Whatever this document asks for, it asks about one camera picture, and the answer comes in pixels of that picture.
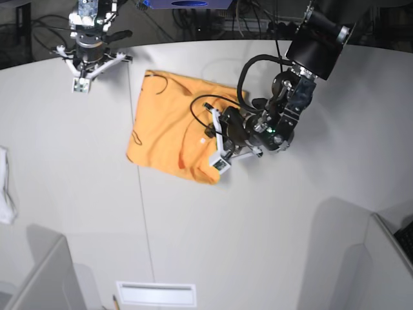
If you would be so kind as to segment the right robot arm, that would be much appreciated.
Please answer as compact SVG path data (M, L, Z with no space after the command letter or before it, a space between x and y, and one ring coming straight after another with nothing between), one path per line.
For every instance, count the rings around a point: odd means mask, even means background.
M126 1L78 1L68 20L71 38L76 42L74 66L79 71L91 73L115 59L109 44L132 36L131 30L122 30L109 34L119 9Z

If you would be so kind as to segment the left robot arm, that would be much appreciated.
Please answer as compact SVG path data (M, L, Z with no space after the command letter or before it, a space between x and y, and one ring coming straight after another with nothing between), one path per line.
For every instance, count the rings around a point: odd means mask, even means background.
M226 108L219 118L226 146L235 151L244 147L268 151L288 148L302 112L312 102L316 79L328 79L351 32L352 27L328 14L321 1L311 1L284 57L260 54L244 65L236 88L240 107ZM250 67L259 61L286 69L274 78L271 98L247 103L243 84Z

